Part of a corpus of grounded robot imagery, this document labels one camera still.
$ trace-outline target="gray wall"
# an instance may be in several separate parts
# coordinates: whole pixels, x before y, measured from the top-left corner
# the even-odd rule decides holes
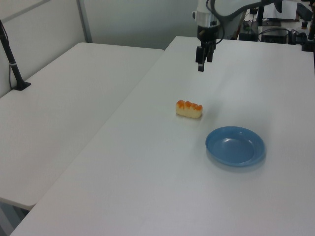
[[[24,80],[85,41],[76,0],[50,0],[3,25]],[[0,97],[9,92],[8,67],[0,45]]]
[[[93,43],[165,49],[196,37],[197,0],[80,0]]]

